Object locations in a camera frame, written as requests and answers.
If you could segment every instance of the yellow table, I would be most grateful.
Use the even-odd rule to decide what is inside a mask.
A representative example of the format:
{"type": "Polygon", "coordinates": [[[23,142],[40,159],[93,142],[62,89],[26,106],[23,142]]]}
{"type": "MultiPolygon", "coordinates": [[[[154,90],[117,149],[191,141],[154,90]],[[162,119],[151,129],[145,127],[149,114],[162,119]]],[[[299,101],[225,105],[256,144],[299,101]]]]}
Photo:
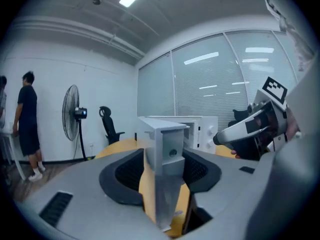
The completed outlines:
{"type": "MultiPolygon", "coordinates": [[[[105,156],[110,156],[115,153],[125,152],[135,149],[143,149],[143,145],[139,143],[139,141],[135,141],[134,138],[129,138],[125,140],[121,140],[115,142],[109,146],[107,146],[104,150],[102,150],[99,154],[96,155],[96,159],[102,158],[105,156]]],[[[219,145],[215,147],[215,153],[219,156],[235,158],[234,155],[231,154],[231,150],[226,146],[219,145]]],[[[144,157],[144,171],[141,175],[140,183],[139,183],[139,193],[143,196],[143,204],[145,213],[150,217],[151,220],[155,222],[155,207],[154,207],[154,174],[146,161],[146,157],[144,157]]],[[[180,211],[179,215],[173,217],[171,223],[171,229],[166,231],[165,233],[170,237],[179,237],[182,235],[182,229],[186,220],[186,214],[188,209],[190,191],[186,184],[181,186],[180,194],[178,198],[178,202],[175,208],[175,211],[180,211]]]]}

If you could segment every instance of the pedestal fan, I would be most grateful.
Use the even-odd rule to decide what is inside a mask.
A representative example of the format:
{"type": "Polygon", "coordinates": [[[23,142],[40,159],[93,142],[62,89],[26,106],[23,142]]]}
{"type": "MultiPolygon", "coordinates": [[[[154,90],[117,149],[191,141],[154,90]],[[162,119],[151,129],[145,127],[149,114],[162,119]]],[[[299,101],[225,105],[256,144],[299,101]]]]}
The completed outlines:
{"type": "Polygon", "coordinates": [[[80,144],[83,159],[86,159],[84,142],[82,139],[82,128],[81,128],[81,120],[87,118],[87,109],[83,107],[79,107],[79,90],[76,85],[72,85],[64,96],[63,106],[62,106],[62,125],[65,136],[73,141],[78,133],[79,127],[79,135],[80,135],[80,144]]]}

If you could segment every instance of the man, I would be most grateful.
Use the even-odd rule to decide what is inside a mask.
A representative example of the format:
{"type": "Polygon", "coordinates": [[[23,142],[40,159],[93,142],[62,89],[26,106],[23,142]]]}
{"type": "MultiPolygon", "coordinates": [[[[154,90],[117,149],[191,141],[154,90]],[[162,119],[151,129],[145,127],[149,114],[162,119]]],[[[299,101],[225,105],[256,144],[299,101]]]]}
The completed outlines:
{"type": "MultiPolygon", "coordinates": [[[[5,125],[5,108],[6,108],[6,100],[7,100],[7,95],[5,93],[6,84],[7,84],[7,78],[3,75],[0,76],[0,127],[1,128],[3,128],[5,125]]],[[[1,164],[1,173],[5,179],[5,183],[7,186],[10,186],[11,180],[7,172],[5,160],[3,158],[2,146],[0,147],[0,164],[1,164]]]]}
{"type": "Polygon", "coordinates": [[[23,156],[28,156],[34,175],[29,177],[31,182],[42,179],[42,172],[46,169],[42,164],[42,154],[38,139],[37,126],[37,94],[32,87],[35,80],[34,73],[29,71],[22,78],[22,85],[15,111],[13,134],[19,133],[20,146],[23,156]]]}

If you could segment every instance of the white wall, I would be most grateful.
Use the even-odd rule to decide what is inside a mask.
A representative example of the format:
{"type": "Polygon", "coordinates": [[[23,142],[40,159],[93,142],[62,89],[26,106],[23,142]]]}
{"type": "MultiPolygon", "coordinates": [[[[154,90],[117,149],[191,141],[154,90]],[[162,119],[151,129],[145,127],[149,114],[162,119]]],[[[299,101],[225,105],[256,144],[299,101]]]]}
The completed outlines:
{"type": "MultiPolygon", "coordinates": [[[[87,118],[82,121],[87,157],[96,155],[108,144],[99,116],[100,106],[111,109],[115,130],[125,132],[120,139],[134,137],[138,75],[132,65],[108,57],[113,50],[84,37],[51,31],[13,32],[10,36],[0,56],[0,74],[7,77],[5,127],[14,121],[22,76],[33,71],[33,87],[38,97],[38,135],[44,161],[73,159],[76,140],[67,139],[62,125],[64,96],[73,84],[79,89],[80,106],[88,111],[87,118]]],[[[26,160],[17,140],[16,150],[19,159],[26,160]]],[[[75,158],[81,157],[79,140],[75,158]]]]}
{"type": "Polygon", "coordinates": [[[142,68],[157,57],[185,43],[205,36],[235,30],[260,29],[280,31],[279,23],[272,15],[240,15],[203,22],[176,33],[154,46],[136,65],[142,68]]]}

